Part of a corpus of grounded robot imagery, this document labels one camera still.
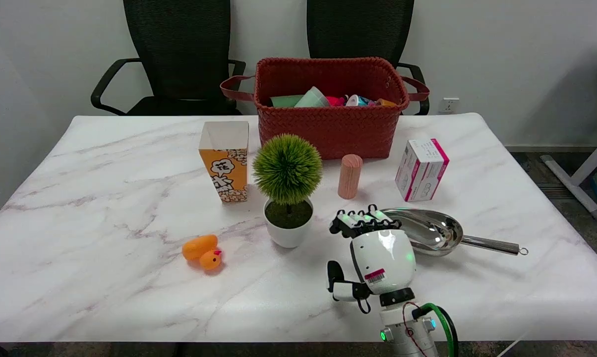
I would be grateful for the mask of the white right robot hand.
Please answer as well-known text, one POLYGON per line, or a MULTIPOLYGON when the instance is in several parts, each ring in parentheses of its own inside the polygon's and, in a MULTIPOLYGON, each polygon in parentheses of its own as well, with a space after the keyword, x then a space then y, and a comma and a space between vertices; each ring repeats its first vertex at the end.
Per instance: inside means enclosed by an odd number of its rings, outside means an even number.
POLYGON ((365 211, 336 213, 329 231, 351 240, 351 260, 359 281, 347 280, 339 262, 328 261, 327 290, 334 301, 357 302, 360 311, 369 314, 371 295, 379 296, 381 307, 416 298, 410 288, 417 270, 416 256, 402 225, 376 205, 365 211))

